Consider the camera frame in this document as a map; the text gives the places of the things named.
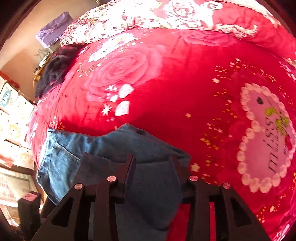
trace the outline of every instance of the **jeans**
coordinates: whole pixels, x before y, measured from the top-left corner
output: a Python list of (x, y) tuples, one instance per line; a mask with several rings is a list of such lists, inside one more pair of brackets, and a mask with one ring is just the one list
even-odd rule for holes
[(93, 137), (48, 129), (37, 181), (57, 204), (75, 183), (93, 185), (114, 174), (128, 154), (135, 155), (136, 169), (125, 204), (115, 207), (120, 241), (165, 240), (160, 230), (169, 226), (181, 200), (169, 157), (188, 166), (190, 156), (144, 130), (125, 124)]

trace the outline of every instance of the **wall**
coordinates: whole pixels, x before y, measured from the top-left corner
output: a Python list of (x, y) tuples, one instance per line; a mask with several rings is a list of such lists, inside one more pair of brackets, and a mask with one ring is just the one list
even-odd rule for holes
[(42, 0), (5, 42), (0, 51), (0, 69), (19, 83), (24, 95), (34, 99), (33, 71), (41, 60), (35, 55), (43, 49), (35, 35), (63, 12), (76, 19), (94, 7), (95, 0)]

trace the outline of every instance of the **bed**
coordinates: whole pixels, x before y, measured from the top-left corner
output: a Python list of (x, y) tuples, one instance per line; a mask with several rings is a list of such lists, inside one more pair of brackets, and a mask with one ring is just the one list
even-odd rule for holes
[[(293, 225), (296, 40), (256, 1), (113, 0), (75, 20), (86, 44), (37, 105), (38, 165), (48, 127), (101, 136), (124, 123), (191, 155), (207, 183), (230, 183), (273, 241)], [(167, 240), (184, 240), (181, 205)]]

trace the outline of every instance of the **picture frame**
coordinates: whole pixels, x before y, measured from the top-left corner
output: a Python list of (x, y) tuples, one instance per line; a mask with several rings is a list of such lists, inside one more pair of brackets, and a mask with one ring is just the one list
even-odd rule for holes
[(2, 210), (4, 217), (10, 225), (16, 227), (20, 225), (20, 217), (17, 207), (10, 207), (0, 204), (0, 209)]
[(38, 192), (30, 175), (0, 167), (0, 204), (18, 207), (18, 200), (30, 191)]

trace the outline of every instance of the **dark cloth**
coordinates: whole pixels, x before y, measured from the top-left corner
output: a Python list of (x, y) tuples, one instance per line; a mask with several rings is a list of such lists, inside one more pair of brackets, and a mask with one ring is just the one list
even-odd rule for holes
[(169, 158), (182, 166), (190, 156), (144, 130), (122, 125), (101, 137), (49, 129), (37, 181), (58, 203), (75, 183), (92, 185), (114, 174), (134, 154), (136, 169), (124, 205), (116, 205), (120, 241), (165, 240), (165, 230), (181, 201), (181, 188)]
[(69, 45), (61, 47), (53, 55), (51, 60), (44, 68), (40, 80), (37, 83), (35, 97), (42, 97), (54, 86), (64, 82), (65, 76), (68, 73), (71, 63), (77, 57), (78, 51), (85, 45)]

